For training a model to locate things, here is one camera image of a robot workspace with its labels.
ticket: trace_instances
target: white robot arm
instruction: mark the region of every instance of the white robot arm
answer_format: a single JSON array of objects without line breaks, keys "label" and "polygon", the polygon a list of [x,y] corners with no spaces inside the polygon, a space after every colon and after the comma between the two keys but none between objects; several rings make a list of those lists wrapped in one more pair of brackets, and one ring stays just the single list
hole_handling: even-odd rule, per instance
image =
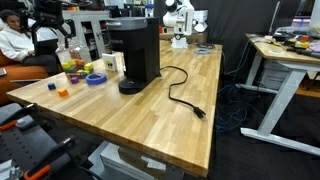
[{"label": "white robot arm", "polygon": [[172,47],[187,48],[187,40],[184,36],[192,34],[192,19],[194,7],[189,0],[166,0],[166,10],[163,23],[174,28]]}]

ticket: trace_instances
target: desk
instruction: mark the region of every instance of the desk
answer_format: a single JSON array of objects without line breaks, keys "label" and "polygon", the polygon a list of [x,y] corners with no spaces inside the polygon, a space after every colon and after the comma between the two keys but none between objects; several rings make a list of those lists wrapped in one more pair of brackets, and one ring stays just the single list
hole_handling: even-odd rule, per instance
[{"label": "desk", "polygon": [[[120,94],[118,82],[124,75],[119,61],[118,72],[105,71],[102,60],[93,62],[95,71],[108,77],[106,83],[97,86],[88,86],[83,80],[73,85],[61,73],[7,94],[13,101],[37,103],[55,118],[206,177],[221,54],[197,55],[195,48],[172,49],[169,42],[160,41],[160,66],[178,66],[189,73],[185,84],[172,89],[172,96],[199,106],[207,113],[207,120],[197,118],[188,106],[169,100],[169,85],[185,78],[175,69],[162,70],[162,77],[138,94]],[[56,91],[49,91],[50,82],[66,88],[69,96],[59,97]]]},{"label": "desk", "polygon": [[[251,66],[246,84],[238,84],[238,87],[275,93],[276,96],[272,104],[270,105],[270,108],[265,115],[259,129],[253,130],[248,128],[241,128],[241,133],[248,137],[320,156],[320,148],[318,147],[313,147],[304,143],[271,134],[272,129],[289,104],[292,96],[295,94],[306,72],[308,70],[320,71],[320,59],[299,55],[294,52],[287,52],[283,49],[283,47],[278,47],[264,42],[255,42],[254,38],[250,38],[250,36],[248,37],[251,43],[254,43],[254,47],[257,49],[257,53],[253,60],[253,64]],[[279,91],[269,90],[262,87],[258,88],[252,85],[262,57],[274,60],[289,68],[289,74],[282,83]]]}]

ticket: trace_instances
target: black coffee maker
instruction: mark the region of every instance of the black coffee maker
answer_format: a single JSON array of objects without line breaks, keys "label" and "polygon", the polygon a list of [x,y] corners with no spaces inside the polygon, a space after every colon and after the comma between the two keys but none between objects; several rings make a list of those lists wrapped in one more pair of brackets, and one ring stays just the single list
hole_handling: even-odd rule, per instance
[{"label": "black coffee maker", "polygon": [[113,51],[123,52],[126,79],[123,94],[135,94],[160,75],[159,19],[120,17],[106,20]]}]

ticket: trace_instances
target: woman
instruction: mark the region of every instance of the woman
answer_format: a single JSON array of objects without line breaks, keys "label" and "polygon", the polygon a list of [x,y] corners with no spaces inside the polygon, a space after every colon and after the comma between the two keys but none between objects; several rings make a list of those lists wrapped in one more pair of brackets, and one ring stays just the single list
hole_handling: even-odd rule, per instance
[{"label": "woman", "polygon": [[15,12],[3,10],[0,18],[6,24],[0,32],[0,49],[6,57],[20,61],[24,66],[45,66],[49,76],[58,73],[57,60],[53,55],[35,56],[31,37],[20,28]]}]

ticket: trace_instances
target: blue tape roll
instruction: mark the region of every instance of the blue tape roll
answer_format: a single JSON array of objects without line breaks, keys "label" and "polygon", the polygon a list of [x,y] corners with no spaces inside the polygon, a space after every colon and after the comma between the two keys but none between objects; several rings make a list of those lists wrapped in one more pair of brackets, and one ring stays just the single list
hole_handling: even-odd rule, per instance
[{"label": "blue tape roll", "polygon": [[107,76],[103,73],[92,73],[86,77],[87,84],[98,85],[107,81]]}]

